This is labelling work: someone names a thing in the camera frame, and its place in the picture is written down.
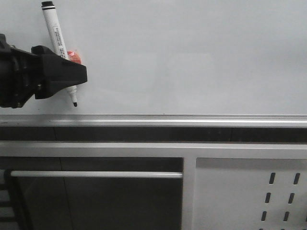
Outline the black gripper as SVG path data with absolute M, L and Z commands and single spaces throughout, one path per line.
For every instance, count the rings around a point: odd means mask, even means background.
M 54 53 L 46 46 L 31 52 L 11 46 L 0 35 L 0 106 L 21 108 L 35 95 L 46 99 L 59 91 L 87 82 L 86 66 Z

